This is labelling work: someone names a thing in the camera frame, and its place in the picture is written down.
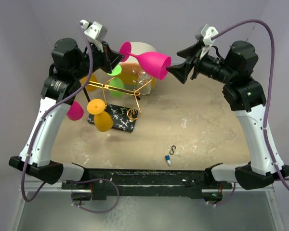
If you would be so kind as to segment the pink wine glass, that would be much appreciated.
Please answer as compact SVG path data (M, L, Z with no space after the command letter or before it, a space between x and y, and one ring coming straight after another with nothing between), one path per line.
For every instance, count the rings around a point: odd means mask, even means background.
M74 101L66 115L70 120L77 121L83 117L84 110L77 101Z
M130 56L135 58L140 67L149 75L156 79L163 80L168 71L167 67L171 65L171 57L157 51L148 51L142 54L134 54L131 52L131 43L126 41L122 44L119 53L123 54L125 58L121 60L126 61Z

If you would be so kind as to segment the green wine glass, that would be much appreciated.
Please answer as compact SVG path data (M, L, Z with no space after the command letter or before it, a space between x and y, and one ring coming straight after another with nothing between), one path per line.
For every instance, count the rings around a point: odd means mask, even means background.
M116 87L116 88L121 88L121 89L125 89L124 83L123 81L118 77L118 75L121 73L122 68L120 65L117 65L113 70L111 74L108 74L112 77L114 77L113 79L111 79L109 81L109 85L112 87ZM124 96L124 93L119 92L119 91L113 91L110 90L109 91L110 95L114 98L121 98Z

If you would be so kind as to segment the clear wine glass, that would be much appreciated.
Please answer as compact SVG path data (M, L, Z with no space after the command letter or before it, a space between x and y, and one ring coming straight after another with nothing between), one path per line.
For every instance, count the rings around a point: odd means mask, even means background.
M151 82L152 77L145 72L144 70L141 70L138 74L137 79L137 89L142 95L149 95L151 92Z

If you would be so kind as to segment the pink wine glass front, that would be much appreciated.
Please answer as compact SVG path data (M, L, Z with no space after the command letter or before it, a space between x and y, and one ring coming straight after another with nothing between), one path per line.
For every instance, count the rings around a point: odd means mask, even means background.
M125 58L121 60L126 61L130 56L135 58L140 67L149 75L156 79L163 80L168 71L167 67L171 65L171 57L157 51L148 51L142 54L134 54L131 52L131 43L126 41L122 44L119 53L123 54Z

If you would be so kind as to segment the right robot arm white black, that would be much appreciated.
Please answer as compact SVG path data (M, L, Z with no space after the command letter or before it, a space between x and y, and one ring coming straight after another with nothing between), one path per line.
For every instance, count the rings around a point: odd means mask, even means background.
M223 95L238 119L248 145L250 161L241 165L219 163L205 170L205 184L216 188L222 181L238 183L245 190L266 187L289 176L289 165L284 164L275 147L264 114L268 101L259 82L251 76L258 61L252 44L235 41L226 58L200 54L202 41L177 52L182 64L172 65L167 71L182 84L188 75L195 79L205 75L224 84Z

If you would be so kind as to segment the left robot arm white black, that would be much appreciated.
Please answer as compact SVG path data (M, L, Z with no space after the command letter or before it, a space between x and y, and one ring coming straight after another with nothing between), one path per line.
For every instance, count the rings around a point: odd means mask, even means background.
M41 91L39 113L30 137L18 156L9 160L9 166L48 184L71 180L79 189L89 185L85 169L76 164L62 164L51 160L58 130L81 89L80 80L92 69L110 73L124 58L103 41L103 51L91 43L81 51L72 38L57 41L52 50L53 63Z

